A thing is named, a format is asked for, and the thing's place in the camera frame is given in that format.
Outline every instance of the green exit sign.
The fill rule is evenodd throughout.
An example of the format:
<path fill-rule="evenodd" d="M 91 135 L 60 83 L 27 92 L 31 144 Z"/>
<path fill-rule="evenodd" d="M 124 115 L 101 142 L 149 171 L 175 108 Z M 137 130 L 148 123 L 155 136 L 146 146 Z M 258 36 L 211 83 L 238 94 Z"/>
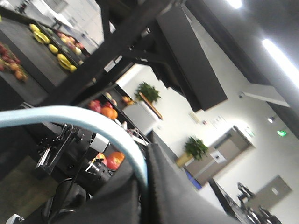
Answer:
<path fill-rule="evenodd" d="M 280 137 L 285 137 L 285 136 L 286 136 L 286 131 L 277 131 L 277 134 L 278 134 Z"/>

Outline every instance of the green plant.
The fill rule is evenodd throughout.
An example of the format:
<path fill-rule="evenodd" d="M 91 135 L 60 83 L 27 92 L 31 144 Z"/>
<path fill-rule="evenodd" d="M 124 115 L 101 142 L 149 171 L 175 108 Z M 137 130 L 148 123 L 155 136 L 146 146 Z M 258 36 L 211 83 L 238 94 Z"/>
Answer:
<path fill-rule="evenodd" d="M 147 84 L 146 82 L 139 83 L 139 86 L 135 90 L 136 100 L 143 100 L 139 93 L 142 93 L 150 103 L 157 102 L 159 98 L 159 91 L 154 86 Z"/>
<path fill-rule="evenodd" d="M 207 156 L 208 147 L 204 145 L 202 140 L 196 137 L 189 137 L 185 143 L 185 152 L 188 155 L 192 155 L 196 160 L 202 160 L 202 156 Z"/>

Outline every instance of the ceiling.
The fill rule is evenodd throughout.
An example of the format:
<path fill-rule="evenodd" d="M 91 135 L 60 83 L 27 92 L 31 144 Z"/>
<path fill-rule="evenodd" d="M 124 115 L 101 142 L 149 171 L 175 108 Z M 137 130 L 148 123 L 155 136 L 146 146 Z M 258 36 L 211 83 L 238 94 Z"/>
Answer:
<path fill-rule="evenodd" d="M 251 83 L 274 86 L 291 105 L 269 104 L 299 138 L 299 88 L 262 45 L 270 39 L 299 68 L 299 1 L 242 0 L 239 9 L 226 0 L 187 0 L 185 5 Z"/>

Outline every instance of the black cable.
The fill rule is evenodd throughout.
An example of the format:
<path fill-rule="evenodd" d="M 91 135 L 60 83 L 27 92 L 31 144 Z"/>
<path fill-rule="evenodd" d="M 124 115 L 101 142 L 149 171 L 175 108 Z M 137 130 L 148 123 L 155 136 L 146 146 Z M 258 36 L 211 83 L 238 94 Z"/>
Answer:
<path fill-rule="evenodd" d="M 79 164 L 79 167 L 78 167 L 78 170 L 77 170 L 77 172 L 76 172 L 74 178 L 72 179 L 71 184 L 70 184 L 69 188 L 67 189 L 67 191 L 66 191 L 66 193 L 65 193 L 65 195 L 64 195 L 64 198 L 63 198 L 63 200 L 61 201 L 61 203 L 60 203 L 60 205 L 59 205 L 59 207 L 58 207 L 56 213 L 55 213 L 52 217 L 50 217 L 50 218 L 48 219 L 47 224 L 50 224 L 51 221 L 52 221 L 52 220 L 59 214 L 59 211 L 60 211 L 61 206 L 63 205 L 64 201 L 66 200 L 66 198 L 67 198 L 69 192 L 71 191 L 71 188 L 73 187 L 73 185 L 74 185 L 74 183 L 75 183 L 75 181 L 76 181 L 76 179 L 77 179 L 77 177 L 78 177 L 78 175 L 79 175 L 79 173 L 80 173 L 80 170 L 81 170 L 81 168 L 82 168 L 82 166 L 83 166 L 84 159 L 85 159 L 85 157 L 86 157 L 86 155 L 87 155 L 87 153 L 88 153 L 88 150 L 89 150 L 89 149 L 87 149 L 86 152 L 84 153 L 84 155 L 82 156 L 81 161 L 80 161 L 80 164 Z"/>

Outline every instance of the fruit stand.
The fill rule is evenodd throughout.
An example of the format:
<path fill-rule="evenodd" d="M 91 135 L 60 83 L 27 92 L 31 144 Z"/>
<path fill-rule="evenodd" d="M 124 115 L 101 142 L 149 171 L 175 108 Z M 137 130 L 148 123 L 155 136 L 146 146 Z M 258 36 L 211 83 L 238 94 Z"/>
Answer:
<path fill-rule="evenodd" d="M 0 23 L 0 110 L 17 108 L 22 102 L 41 103 L 55 87 L 83 63 L 89 53 L 72 48 L 58 36 L 66 34 L 33 19 L 1 8 Z"/>

